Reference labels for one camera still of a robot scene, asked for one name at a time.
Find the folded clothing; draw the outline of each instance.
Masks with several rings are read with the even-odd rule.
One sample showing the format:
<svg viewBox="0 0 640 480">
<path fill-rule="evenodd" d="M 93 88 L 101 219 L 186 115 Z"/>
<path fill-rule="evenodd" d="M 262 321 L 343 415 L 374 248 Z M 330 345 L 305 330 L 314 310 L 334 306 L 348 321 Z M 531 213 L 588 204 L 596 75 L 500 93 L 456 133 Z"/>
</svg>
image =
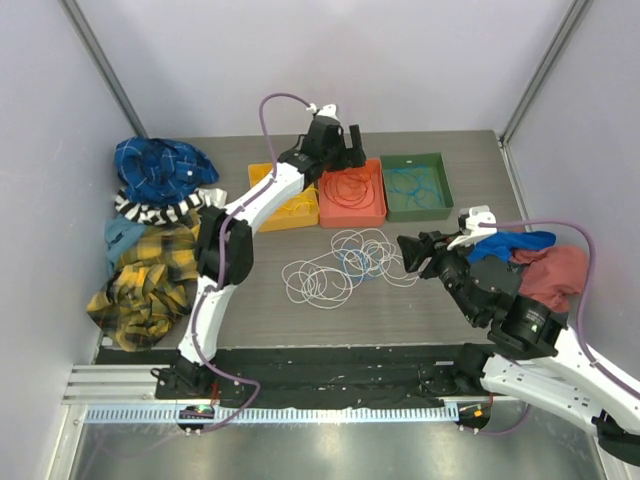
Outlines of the folded clothing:
<svg viewBox="0 0 640 480">
<path fill-rule="evenodd" d="M 179 203 L 199 185 L 218 180 L 204 152 L 175 140 L 132 137 L 117 146 L 115 164 L 127 198 L 153 207 Z"/>
<path fill-rule="evenodd" d="M 146 225 L 131 222 L 121 215 L 107 221 L 104 240 L 107 242 L 107 272 L 110 277 L 120 255 L 133 247 L 146 230 Z"/>
<path fill-rule="evenodd" d="M 520 293 L 556 313 L 569 311 L 569 295 L 584 290 L 589 261 L 574 245 L 550 247 L 540 251 L 515 250 L 513 263 L 528 265 L 522 273 Z"/>
<path fill-rule="evenodd" d="M 198 188 L 184 200 L 165 207 L 152 207 L 132 202 L 127 198 L 126 190 L 121 188 L 116 195 L 116 211 L 127 220 L 145 225 L 168 225 L 177 222 L 191 210 L 202 207 L 222 207 L 227 199 L 227 192 L 219 188 Z"/>
<path fill-rule="evenodd" d="M 511 250 L 542 250 L 556 243 L 556 236 L 551 232 L 498 232 L 476 243 L 467 260 L 475 263 L 487 255 L 495 255 L 503 262 L 511 258 Z"/>
<path fill-rule="evenodd" d="M 199 230 L 195 211 L 170 226 L 148 227 L 89 302 L 91 319 L 124 350 L 149 350 L 190 312 L 185 286 L 198 277 Z"/>
</svg>

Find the blue plaid shirt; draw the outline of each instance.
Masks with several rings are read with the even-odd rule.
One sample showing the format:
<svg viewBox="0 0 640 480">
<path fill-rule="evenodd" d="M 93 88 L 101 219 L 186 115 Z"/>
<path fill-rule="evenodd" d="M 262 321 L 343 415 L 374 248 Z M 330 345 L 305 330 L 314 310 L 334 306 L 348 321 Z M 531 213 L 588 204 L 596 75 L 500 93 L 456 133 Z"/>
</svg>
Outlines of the blue plaid shirt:
<svg viewBox="0 0 640 480">
<path fill-rule="evenodd" d="M 204 152 L 175 140 L 130 138 L 117 146 L 115 164 L 127 198 L 154 207 L 179 203 L 219 178 Z"/>
</svg>

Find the black and white striped cloth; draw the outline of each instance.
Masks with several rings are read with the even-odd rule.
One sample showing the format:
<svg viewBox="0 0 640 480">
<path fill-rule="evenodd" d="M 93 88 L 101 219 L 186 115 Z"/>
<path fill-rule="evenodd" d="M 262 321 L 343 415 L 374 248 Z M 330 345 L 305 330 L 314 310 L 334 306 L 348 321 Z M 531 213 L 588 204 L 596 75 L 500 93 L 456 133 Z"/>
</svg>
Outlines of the black and white striped cloth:
<svg viewBox="0 0 640 480">
<path fill-rule="evenodd" d="M 223 190 L 197 189 L 180 203 L 167 205 L 166 207 L 151 207 L 129 201 L 122 188 L 116 195 L 115 206 L 120 215 L 132 222 L 144 223 L 145 225 L 167 225 L 177 222 L 189 210 L 200 210 L 202 207 L 210 207 L 212 205 L 222 206 L 225 199 L 226 192 Z"/>
</svg>

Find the storage box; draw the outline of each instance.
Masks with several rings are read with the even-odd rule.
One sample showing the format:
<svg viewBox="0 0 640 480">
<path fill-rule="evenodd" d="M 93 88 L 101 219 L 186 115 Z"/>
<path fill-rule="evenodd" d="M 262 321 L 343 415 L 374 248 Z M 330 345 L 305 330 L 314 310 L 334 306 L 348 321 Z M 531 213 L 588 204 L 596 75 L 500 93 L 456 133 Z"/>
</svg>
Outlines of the storage box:
<svg viewBox="0 0 640 480">
<path fill-rule="evenodd" d="M 249 183 L 254 187 L 264 177 L 271 174 L 270 163 L 249 165 Z M 262 224 L 259 232 L 272 232 L 289 228 L 317 225 L 319 219 L 318 198 L 312 185 L 304 192 L 287 201 Z"/>
<path fill-rule="evenodd" d="M 332 201 L 332 194 L 328 190 L 333 176 L 364 173 L 370 175 L 370 187 L 361 202 L 357 205 L 345 207 Z M 382 181 L 382 167 L 379 158 L 370 158 L 362 168 L 352 168 L 344 172 L 325 172 L 318 182 L 318 203 L 320 205 L 320 225 L 324 228 L 367 228 L 379 227 L 384 223 L 387 207 L 384 201 L 384 186 Z"/>
<path fill-rule="evenodd" d="M 454 202 L 440 153 L 383 155 L 380 160 L 387 220 L 414 222 L 449 217 Z"/>
</svg>

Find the orange bin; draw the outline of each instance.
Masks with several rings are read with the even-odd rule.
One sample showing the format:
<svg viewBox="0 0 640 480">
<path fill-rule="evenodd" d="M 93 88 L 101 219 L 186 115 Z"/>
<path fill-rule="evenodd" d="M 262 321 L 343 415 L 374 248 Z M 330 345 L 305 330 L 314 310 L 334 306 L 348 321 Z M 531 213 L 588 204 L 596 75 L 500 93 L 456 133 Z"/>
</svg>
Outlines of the orange bin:
<svg viewBox="0 0 640 480">
<path fill-rule="evenodd" d="M 352 191 L 348 185 L 340 188 L 339 184 L 330 185 L 334 177 L 340 175 L 362 175 L 363 182 L 361 202 L 346 205 Z M 343 204 L 336 202 L 342 198 Z M 345 170 L 344 172 L 325 172 L 318 182 L 318 203 L 320 205 L 320 225 L 324 228 L 369 228 L 384 224 L 387 205 L 384 199 L 382 180 L 382 164 L 379 158 L 370 158 L 364 167 Z"/>
<path fill-rule="evenodd" d="M 271 174 L 270 163 L 256 163 L 249 165 L 249 184 L 256 186 L 260 180 Z M 318 198 L 313 185 L 299 193 L 282 205 L 262 224 L 259 232 L 273 232 L 289 228 L 309 227 L 317 225 L 320 209 Z"/>
</svg>

